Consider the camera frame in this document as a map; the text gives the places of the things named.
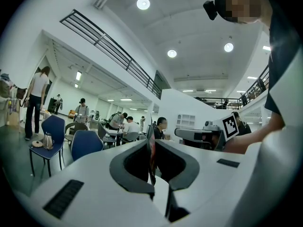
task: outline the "fluorescent light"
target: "fluorescent light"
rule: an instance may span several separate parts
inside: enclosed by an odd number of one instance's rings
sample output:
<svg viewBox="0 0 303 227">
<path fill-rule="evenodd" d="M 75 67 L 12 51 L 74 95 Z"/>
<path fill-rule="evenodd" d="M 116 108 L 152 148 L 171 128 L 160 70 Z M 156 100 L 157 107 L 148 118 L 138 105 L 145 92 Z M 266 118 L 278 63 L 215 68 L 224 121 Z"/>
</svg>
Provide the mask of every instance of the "fluorescent light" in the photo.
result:
<svg viewBox="0 0 303 227">
<path fill-rule="evenodd" d="M 263 50 L 270 51 L 270 47 L 264 45 Z"/>
<path fill-rule="evenodd" d="M 150 7 L 151 3 L 149 0 L 138 0 L 137 7 L 141 10 L 146 10 Z"/>
<path fill-rule="evenodd" d="M 225 46 L 224 46 L 224 50 L 226 52 L 231 52 L 233 50 L 233 44 L 232 43 L 227 43 Z"/>
<path fill-rule="evenodd" d="M 170 57 L 170 58 L 174 58 L 176 57 L 177 55 L 177 52 L 175 50 L 170 50 L 167 52 L 167 55 Z"/>
<path fill-rule="evenodd" d="M 79 71 L 77 71 L 76 79 L 77 79 L 78 81 L 80 81 L 81 75 L 82 75 L 82 73 L 79 72 Z"/>
</svg>

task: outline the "blue chair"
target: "blue chair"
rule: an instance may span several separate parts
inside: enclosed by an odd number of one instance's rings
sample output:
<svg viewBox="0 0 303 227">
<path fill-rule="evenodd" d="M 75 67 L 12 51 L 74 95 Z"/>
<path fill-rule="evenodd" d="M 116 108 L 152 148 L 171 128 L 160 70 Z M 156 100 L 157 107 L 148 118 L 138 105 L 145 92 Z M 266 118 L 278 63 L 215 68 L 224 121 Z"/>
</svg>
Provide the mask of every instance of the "blue chair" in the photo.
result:
<svg viewBox="0 0 303 227">
<path fill-rule="evenodd" d="M 72 159 L 78 160 L 82 156 L 103 150 L 104 145 L 94 131 L 77 131 L 71 142 Z"/>
<path fill-rule="evenodd" d="M 32 167 L 33 176 L 35 176 L 34 166 L 33 166 L 33 159 L 32 159 L 32 152 L 36 155 L 43 158 L 44 164 L 45 159 L 47 160 L 47 167 L 48 167 L 48 174 L 51 177 L 51 169 L 49 165 L 49 160 L 59 152 L 59 162 L 60 162 L 60 169 L 62 170 L 61 166 L 61 154 L 60 150 L 63 148 L 64 142 L 64 129 L 65 129 L 65 121 L 59 117 L 54 115 L 47 118 L 42 124 L 42 130 L 44 134 L 50 133 L 52 135 L 53 140 L 53 148 L 51 150 L 45 149 L 44 147 L 32 147 L 29 146 L 29 157 L 30 157 L 30 164 Z"/>
</svg>

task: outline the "kettle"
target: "kettle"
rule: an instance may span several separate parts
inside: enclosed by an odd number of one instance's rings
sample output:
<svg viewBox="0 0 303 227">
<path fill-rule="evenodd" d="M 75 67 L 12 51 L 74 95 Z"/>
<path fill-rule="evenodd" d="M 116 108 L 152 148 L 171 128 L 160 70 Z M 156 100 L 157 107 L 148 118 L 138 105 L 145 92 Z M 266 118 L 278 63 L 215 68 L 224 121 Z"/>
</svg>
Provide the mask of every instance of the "kettle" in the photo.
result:
<svg viewBox="0 0 303 227">
<path fill-rule="evenodd" d="M 53 139 L 52 139 L 52 135 L 50 133 L 46 132 L 46 134 L 44 135 L 43 147 L 45 149 L 52 149 L 53 148 Z"/>
</svg>

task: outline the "railing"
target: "railing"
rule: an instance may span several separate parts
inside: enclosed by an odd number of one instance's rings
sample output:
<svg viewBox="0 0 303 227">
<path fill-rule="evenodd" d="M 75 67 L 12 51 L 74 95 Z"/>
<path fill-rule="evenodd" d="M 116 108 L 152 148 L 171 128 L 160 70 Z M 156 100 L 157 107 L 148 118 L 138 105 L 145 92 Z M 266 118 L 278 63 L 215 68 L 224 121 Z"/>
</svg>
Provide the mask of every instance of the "railing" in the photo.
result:
<svg viewBox="0 0 303 227">
<path fill-rule="evenodd" d="M 240 98 L 195 97 L 199 101 L 216 109 L 240 109 L 261 95 L 269 86 L 269 69 L 264 69 L 252 86 Z"/>
<path fill-rule="evenodd" d="M 87 17 L 74 9 L 60 22 L 114 60 L 157 98 L 161 98 L 161 88 L 154 83 L 145 70 L 114 39 Z"/>
</svg>

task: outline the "ceiling light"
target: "ceiling light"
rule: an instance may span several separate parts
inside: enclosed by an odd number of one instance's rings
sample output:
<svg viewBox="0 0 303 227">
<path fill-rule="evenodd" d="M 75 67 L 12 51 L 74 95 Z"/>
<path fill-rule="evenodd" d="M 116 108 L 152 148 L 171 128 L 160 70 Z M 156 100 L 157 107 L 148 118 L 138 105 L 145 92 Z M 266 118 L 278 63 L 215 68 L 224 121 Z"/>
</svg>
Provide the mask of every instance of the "ceiling light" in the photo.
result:
<svg viewBox="0 0 303 227">
<path fill-rule="evenodd" d="M 270 51 L 270 47 L 264 45 L 263 50 Z"/>
<path fill-rule="evenodd" d="M 137 7 L 141 10 L 146 10 L 150 7 L 151 3 L 149 0 L 138 0 Z"/>
<path fill-rule="evenodd" d="M 170 50 L 167 52 L 167 55 L 170 57 L 170 58 L 174 58 L 176 57 L 177 55 L 177 52 L 175 50 Z"/>
<path fill-rule="evenodd" d="M 77 79 L 78 81 L 80 81 L 81 75 L 82 75 L 82 73 L 79 72 L 79 71 L 77 71 L 76 79 Z"/>
<path fill-rule="evenodd" d="M 224 50 L 226 52 L 231 52 L 233 50 L 233 44 L 232 43 L 227 43 L 225 46 L 224 46 Z"/>
</svg>

